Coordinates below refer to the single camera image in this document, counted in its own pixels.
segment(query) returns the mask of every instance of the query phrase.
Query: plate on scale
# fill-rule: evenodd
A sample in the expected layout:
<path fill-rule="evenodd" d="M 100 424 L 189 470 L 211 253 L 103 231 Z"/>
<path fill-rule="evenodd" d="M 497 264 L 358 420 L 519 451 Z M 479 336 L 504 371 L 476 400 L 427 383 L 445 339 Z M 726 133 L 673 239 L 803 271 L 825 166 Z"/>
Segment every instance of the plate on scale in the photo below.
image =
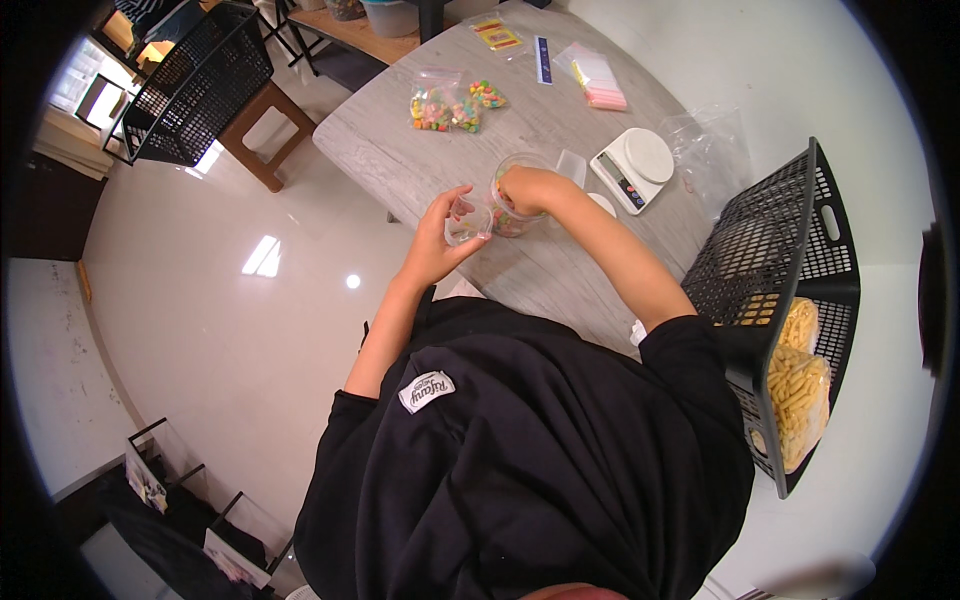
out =
<path fill-rule="evenodd" d="M 590 160 L 590 168 L 632 215 L 640 214 L 673 176 L 673 156 L 656 133 L 631 128 Z"/>

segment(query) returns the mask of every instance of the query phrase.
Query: wood grain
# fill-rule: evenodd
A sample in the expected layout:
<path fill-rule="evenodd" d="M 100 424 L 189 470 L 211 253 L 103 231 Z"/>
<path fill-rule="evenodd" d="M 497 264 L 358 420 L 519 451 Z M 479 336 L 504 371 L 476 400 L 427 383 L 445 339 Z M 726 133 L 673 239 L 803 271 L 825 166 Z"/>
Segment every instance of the wood grain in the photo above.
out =
<path fill-rule="evenodd" d="M 373 32 L 367 17 L 338 21 L 328 9 L 305 11 L 296 8 L 288 18 L 361 50 L 387 64 L 394 64 L 420 46 L 420 30 L 403 37 L 380 37 Z"/>
<path fill-rule="evenodd" d="M 538 84 L 532 54 L 504 62 L 466 26 L 453 27 L 361 88 L 313 135 L 321 151 L 410 227 L 438 193 L 463 183 L 473 183 L 478 191 L 490 185 L 507 155 L 530 152 L 555 162 L 567 148 L 590 159 L 624 130 L 656 130 L 664 117 L 684 112 L 643 67 L 582 20 L 519 0 L 499 9 L 528 43 L 533 35 L 547 37 L 552 57 L 573 41 L 607 55 L 629 108 L 589 108 L 580 87 L 560 69 L 554 69 L 552 86 Z M 486 112 L 476 134 L 414 130 L 409 125 L 410 89 L 425 65 L 466 68 L 468 77 L 498 86 L 510 104 Z M 590 170 L 585 190 L 612 196 Z M 613 203 L 620 221 L 681 279 L 710 229 L 681 178 L 675 174 L 639 216 Z M 460 273 L 491 299 L 638 356 L 628 341 L 635 317 L 596 263 L 549 219 L 522 237 L 494 238 Z"/>

